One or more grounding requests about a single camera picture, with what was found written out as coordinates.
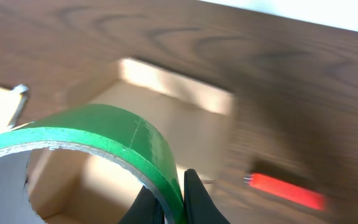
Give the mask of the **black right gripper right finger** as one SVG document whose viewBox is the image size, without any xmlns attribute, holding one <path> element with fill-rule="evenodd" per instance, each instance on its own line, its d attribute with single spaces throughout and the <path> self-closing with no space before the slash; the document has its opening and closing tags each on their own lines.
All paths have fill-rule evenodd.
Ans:
<svg viewBox="0 0 358 224">
<path fill-rule="evenodd" d="M 230 224 L 213 203 L 194 169 L 185 171 L 184 195 L 188 224 Z"/>
</svg>

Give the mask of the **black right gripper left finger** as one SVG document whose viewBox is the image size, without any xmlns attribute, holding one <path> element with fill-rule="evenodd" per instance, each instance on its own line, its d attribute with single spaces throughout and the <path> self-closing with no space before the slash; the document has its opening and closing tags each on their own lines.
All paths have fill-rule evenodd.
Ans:
<svg viewBox="0 0 358 224">
<path fill-rule="evenodd" d="M 165 214 L 153 193 L 143 186 L 119 224 L 164 224 Z"/>
</svg>

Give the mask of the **green tape roll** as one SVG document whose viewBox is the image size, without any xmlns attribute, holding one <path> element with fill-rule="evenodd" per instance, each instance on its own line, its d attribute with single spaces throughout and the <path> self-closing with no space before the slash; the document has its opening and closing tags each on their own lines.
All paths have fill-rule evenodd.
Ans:
<svg viewBox="0 0 358 224">
<path fill-rule="evenodd" d="M 41 148 L 87 152 L 119 164 L 153 193 L 169 223 L 185 222 L 174 156 L 162 134 L 130 111 L 91 104 L 0 134 L 0 223 L 42 222 L 25 186 L 30 153 Z"/>
</svg>

